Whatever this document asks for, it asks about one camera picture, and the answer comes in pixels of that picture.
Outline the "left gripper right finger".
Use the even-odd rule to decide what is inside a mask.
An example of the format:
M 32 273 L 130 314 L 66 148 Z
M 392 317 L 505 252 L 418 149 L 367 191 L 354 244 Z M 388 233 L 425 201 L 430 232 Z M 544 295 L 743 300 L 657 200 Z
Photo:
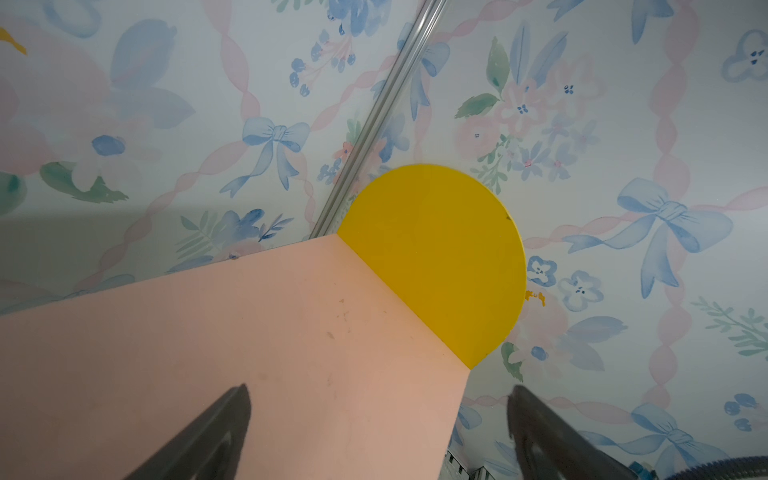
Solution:
M 507 425 L 525 479 L 634 479 L 523 385 L 507 400 Z

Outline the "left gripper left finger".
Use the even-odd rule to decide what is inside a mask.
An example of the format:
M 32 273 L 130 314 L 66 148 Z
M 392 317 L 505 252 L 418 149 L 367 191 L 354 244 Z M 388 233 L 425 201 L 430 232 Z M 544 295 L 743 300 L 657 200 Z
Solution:
M 233 480 L 250 418 L 247 386 L 230 388 L 127 480 Z

